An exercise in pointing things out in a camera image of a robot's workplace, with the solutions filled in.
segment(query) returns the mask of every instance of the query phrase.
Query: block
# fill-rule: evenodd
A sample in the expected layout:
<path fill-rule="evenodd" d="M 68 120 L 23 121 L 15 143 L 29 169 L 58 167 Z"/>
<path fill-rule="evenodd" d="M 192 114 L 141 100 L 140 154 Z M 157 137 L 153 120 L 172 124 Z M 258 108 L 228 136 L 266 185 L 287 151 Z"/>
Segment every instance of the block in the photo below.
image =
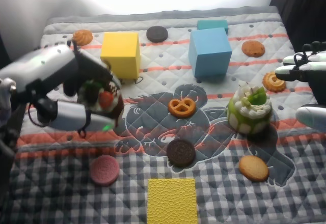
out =
<path fill-rule="evenodd" d="M 141 53 L 138 33 L 104 33 L 101 60 L 110 64 L 118 78 L 138 79 Z"/>
<path fill-rule="evenodd" d="M 226 20 L 198 20 L 197 29 L 224 28 L 226 34 L 229 32 L 229 25 Z"/>
<path fill-rule="evenodd" d="M 224 28 L 191 32 L 188 51 L 194 77 L 225 75 L 232 48 Z"/>
<path fill-rule="evenodd" d="M 194 179 L 149 179 L 147 224 L 197 224 Z"/>

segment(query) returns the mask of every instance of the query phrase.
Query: yellow textured block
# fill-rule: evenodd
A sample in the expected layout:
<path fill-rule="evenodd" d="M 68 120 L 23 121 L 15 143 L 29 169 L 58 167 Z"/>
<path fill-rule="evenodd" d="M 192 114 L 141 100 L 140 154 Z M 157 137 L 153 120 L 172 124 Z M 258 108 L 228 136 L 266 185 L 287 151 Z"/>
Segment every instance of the yellow textured block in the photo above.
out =
<path fill-rule="evenodd" d="M 197 224 L 194 179 L 149 179 L 147 224 Z"/>
<path fill-rule="evenodd" d="M 138 79 L 141 62 L 138 33 L 104 33 L 101 60 L 111 65 L 118 78 Z"/>

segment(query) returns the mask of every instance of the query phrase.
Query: green light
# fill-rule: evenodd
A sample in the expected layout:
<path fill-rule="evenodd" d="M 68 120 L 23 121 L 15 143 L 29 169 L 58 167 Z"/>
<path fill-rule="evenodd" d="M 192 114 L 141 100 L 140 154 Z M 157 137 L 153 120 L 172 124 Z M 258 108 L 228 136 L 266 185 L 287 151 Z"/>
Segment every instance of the green light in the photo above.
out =
<path fill-rule="evenodd" d="M 112 128 L 113 128 L 113 125 L 108 124 L 108 125 L 106 125 L 106 126 L 103 127 L 102 131 L 109 131 Z"/>

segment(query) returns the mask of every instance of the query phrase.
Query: teal block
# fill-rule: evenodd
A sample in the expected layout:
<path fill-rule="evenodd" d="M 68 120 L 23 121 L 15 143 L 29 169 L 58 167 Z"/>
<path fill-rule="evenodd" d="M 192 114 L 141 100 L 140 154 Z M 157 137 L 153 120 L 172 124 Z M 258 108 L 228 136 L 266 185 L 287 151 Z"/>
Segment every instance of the teal block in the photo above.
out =
<path fill-rule="evenodd" d="M 226 20 L 198 20 L 197 29 L 224 28 L 226 34 L 229 32 L 228 22 Z"/>
<path fill-rule="evenodd" d="M 194 77 L 225 75 L 232 48 L 224 28 L 192 31 L 188 51 Z"/>

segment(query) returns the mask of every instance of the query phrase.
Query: quilted mat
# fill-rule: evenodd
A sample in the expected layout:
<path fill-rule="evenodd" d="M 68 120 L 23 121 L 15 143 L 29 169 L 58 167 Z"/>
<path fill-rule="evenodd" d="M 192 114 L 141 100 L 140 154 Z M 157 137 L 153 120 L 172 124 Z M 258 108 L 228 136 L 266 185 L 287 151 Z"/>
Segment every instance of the quilted mat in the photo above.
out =
<path fill-rule="evenodd" d="M 224 78 L 196 79 L 188 61 L 189 39 L 200 19 L 225 19 L 233 49 Z M 168 29 L 154 44 L 146 30 Z M 141 69 L 138 80 L 123 80 L 123 120 L 108 132 L 76 132 L 38 128 L 25 115 L 10 190 L 1 223 L 146 223 L 148 179 L 195 180 L 198 223 L 312 223 L 326 220 L 325 134 L 295 119 L 298 107 L 315 103 L 306 83 L 287 83 L 269 92 L 273 122 L 268 133 L 245 138 L 230 129 L 226 106 L 239 81 L 261 86 L 266 72 L 294 54 L 275 7 L 243 7 L 145 15 L 51 19 L 41 47 L 66 43 L 73 32 L 89 29 L 93 41 L 83 48 L 99 58 L 104 32 L 138 32 Z M 264 44 L 265 54 L 251 58 L 241 51 L 245 40 Z M 53 99 L 70 99 L 61 86 Z M 173 98 L 190 97 L 196 113 L 176 119 L 168 113 Z M 170 164 L 167 144 L 174 138 L 195 145 L 196 159 L 183 169 Z M 90 162 L 102 154 L 120 165 L 118 180 L 99 187 L 89 178 Z M 253 183 L 239 171 L 239 159 L 257 155 L 270 176 Z"/>

